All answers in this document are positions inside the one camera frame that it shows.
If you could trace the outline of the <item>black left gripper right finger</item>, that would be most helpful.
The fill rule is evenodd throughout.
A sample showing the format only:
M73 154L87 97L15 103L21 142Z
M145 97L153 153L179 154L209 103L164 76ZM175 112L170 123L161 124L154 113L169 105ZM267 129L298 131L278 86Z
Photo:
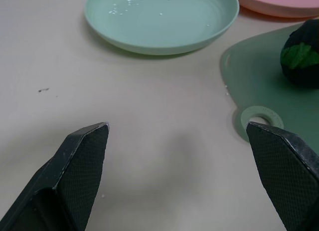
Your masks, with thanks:
M249 122L264 189L287 231L319 231L319 156L296 134Z

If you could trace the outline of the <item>pink plate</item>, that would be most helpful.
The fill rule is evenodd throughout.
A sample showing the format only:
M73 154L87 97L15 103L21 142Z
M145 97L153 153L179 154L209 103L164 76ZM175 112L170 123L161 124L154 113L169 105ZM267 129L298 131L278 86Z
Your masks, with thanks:
M239 0L239 3L254 12L276 17L319 16L319 0Z

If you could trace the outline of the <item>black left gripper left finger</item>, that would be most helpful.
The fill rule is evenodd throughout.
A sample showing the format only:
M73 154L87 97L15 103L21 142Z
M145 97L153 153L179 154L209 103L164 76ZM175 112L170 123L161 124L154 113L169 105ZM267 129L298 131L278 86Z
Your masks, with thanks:
M85 231L108 135L107 122L69 134L0 220L0 231Z

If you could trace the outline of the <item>dark green round vegetable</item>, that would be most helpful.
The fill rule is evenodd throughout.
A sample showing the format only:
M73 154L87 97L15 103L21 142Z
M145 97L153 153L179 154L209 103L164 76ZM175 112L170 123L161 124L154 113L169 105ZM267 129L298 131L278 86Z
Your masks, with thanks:
M305 21L282 48L283 75L294 85L319 89L319 19Z

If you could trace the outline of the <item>light green plate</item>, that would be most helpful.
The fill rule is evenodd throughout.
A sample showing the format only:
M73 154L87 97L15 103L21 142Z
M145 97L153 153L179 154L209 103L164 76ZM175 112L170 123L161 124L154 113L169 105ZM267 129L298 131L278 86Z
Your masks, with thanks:
M85 18L105 41L145 55L210 45L233 24L238 0L87 0Z

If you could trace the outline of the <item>green cutting board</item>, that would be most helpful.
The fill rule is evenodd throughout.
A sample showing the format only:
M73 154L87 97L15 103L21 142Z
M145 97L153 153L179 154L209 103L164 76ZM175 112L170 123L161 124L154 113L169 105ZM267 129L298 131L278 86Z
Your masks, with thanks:
M263 106L277 113L283 128L319 149L319 90L293 85L282 73L280 53L295 24L243 40L225 51L221 74L237 106L235 129L248 140L241 124L242 112Z

